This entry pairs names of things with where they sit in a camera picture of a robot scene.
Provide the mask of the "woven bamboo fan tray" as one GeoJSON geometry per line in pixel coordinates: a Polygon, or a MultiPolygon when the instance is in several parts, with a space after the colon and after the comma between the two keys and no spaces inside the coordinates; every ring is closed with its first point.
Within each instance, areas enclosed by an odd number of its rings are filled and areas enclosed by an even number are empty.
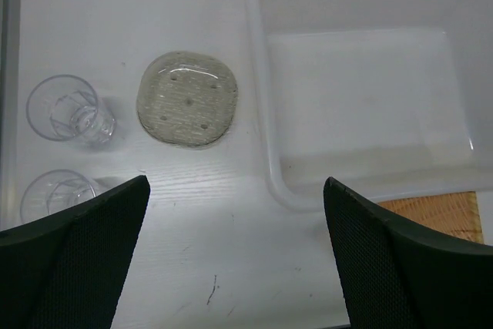
{"type": "Polygon", "coordinates": [[[388,200],[379,205],[433,230],[484,243],[476,192],[388,200]]]}

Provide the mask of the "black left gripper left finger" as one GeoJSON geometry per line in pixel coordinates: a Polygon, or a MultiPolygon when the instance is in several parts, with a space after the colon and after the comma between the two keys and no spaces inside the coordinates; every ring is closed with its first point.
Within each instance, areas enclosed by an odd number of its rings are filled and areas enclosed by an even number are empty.
{"type": "Polygon", "coordinates": [[[109,328],[150,185],[137,176],[67,210],[1,232],[3,328],[109,328]]]}

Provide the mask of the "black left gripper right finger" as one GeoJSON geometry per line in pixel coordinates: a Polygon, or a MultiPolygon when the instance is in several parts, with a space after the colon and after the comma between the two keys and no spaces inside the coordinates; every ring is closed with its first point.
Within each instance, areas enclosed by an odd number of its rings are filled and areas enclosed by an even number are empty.
{"type": "Polygon", "coordinates": [[[490,328],[492,248],[384,209],[338,180],[324,212],[352,328],[490,328]]]}

